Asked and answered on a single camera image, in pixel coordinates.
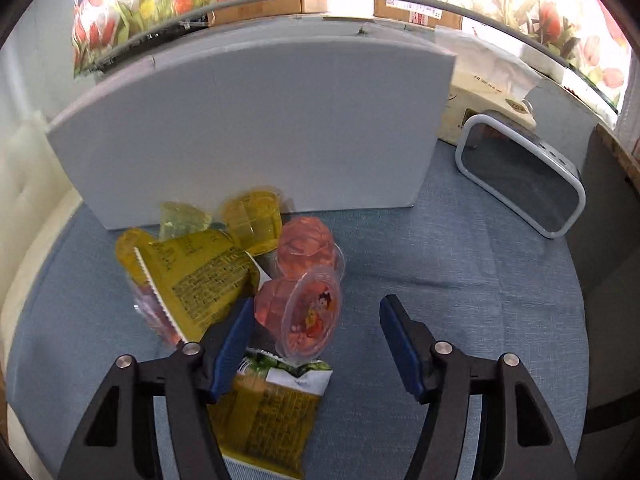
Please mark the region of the olive yellow snack packet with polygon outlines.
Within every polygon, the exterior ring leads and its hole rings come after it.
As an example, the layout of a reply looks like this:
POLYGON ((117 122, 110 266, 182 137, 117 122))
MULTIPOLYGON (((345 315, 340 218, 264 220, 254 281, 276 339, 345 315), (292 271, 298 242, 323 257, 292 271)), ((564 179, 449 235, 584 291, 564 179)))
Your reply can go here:
POLYGON ((280 477, 303 478, 303 454, 323 396, 236 372, 230 391, 208 409, 222 455, 280 477))

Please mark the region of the green snack bag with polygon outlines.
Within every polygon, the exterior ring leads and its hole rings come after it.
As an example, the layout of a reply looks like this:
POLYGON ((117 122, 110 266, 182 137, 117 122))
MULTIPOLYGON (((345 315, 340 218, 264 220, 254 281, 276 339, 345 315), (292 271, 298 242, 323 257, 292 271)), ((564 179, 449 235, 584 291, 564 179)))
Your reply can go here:
POLYGON ((333 370, 324 361, 293 365, 265 350, 247 349, 238 366, 240 376, 255 376, 268 384, 323 396, 333 370))

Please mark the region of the red jelly cup printed lid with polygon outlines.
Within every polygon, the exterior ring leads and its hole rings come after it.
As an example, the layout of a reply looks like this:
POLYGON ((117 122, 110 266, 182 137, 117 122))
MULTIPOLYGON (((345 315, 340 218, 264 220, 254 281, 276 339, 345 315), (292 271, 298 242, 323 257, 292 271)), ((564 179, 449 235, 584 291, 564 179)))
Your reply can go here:
POLYGON ((303 276, 265 282, 254 300, 256 321, 274 337, 277 352, 292 364, 317 359, 340 322, 343 294, 329 266, 313 266, 303 276))

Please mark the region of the pale green jelly cup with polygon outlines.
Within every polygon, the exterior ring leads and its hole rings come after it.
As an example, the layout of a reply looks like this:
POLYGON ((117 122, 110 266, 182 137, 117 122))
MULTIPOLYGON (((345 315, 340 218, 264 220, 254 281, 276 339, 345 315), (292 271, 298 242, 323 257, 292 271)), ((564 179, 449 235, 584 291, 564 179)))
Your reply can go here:
POLYGON ((212 216, 198 207, 185 203, 165 202, 160 205, 159 240, 170 240, 209 228, 212 216))

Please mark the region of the orange jelly cup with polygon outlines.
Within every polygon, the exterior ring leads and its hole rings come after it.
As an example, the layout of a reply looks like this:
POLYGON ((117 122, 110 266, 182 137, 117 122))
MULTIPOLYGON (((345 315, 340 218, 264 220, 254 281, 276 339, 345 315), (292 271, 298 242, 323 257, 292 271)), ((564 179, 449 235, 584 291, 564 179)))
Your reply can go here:
POLYGON ((232 196, 221 207, 221 221, 236 246, 252 256, 277 249, 282 232, 280 194, 253 188, 232 196))

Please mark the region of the pink jelly cup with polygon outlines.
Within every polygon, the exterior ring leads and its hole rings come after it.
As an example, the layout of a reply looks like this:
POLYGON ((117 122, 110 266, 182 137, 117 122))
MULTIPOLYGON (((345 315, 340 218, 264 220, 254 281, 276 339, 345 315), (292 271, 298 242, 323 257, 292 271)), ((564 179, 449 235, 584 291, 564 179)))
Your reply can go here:
POLYGON ((314 266, 329 266, 341 281, 345 257, 328 226, 318 217, 295 217, 282 226, 276 251, 282 278, 300 278, 314 266))

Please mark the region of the cream leather sofa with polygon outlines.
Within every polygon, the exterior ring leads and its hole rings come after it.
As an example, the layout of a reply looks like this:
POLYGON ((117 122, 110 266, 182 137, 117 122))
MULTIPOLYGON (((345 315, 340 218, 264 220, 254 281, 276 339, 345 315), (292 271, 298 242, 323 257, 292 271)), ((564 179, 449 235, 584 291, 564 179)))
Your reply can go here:
POLYGON ((1 371, 36 277, 81 198, 51 148, 47 119, 32 113, 1 139, 1 371))

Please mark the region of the grey framed speaker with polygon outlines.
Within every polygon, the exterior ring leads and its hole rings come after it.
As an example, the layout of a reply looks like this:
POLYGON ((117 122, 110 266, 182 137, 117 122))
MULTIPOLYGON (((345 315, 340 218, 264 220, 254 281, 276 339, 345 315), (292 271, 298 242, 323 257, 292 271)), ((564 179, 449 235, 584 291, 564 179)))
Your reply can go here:
POLYGON ((458 170, 549 240, 564 236, 585 209, 577 167, 532 130, 503 114, 474 114, 463 124, 458 170))

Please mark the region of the wooden side shelf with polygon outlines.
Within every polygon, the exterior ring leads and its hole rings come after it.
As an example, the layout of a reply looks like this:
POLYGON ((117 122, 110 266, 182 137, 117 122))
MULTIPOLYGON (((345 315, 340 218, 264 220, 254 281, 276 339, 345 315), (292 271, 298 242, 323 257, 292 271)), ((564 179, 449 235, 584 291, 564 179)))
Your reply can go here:
POLYGON ((597 133, 603 145, 612 153, 620 168, 625 171, 626 177, 634 189, 640 192, 640 166, 638 160, 620 144, 620 141, 605 126, 597 124, 594 127, 594 132, 597 133))

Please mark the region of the cream tissue box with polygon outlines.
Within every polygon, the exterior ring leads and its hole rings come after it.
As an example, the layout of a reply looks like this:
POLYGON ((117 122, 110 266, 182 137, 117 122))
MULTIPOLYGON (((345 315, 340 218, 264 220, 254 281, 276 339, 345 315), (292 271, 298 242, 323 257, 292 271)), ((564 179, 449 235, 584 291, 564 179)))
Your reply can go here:
POLYGON ((435 29, 435 44, 456 56, 449 96, 437 133, 456 145, 474 114, 497 112, 526 129, 536 129, 526 96, 540 76, 515 55, 460 29, 435 29))

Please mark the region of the white storage box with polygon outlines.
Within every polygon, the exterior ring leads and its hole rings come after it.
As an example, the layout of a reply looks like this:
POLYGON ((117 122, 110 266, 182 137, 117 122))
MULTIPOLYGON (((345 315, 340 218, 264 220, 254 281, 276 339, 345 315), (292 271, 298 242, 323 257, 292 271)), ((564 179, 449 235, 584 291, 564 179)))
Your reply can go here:
POLYGON ((292 211, 414 204, 454 55, 392 26, 321 18, 227 28, 155 52, 59 114, 49 140, 104 228, 160 205, 272 188, 292 211))

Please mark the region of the cardboard box on sill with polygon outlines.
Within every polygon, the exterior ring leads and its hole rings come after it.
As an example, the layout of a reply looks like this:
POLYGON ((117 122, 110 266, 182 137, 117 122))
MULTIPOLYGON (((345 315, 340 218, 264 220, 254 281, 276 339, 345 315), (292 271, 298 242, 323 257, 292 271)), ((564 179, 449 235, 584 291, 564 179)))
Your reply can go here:
POLYGON ((460 14, 404 0, 374 0, 373 15, 431 28, 462 29, 460 14))

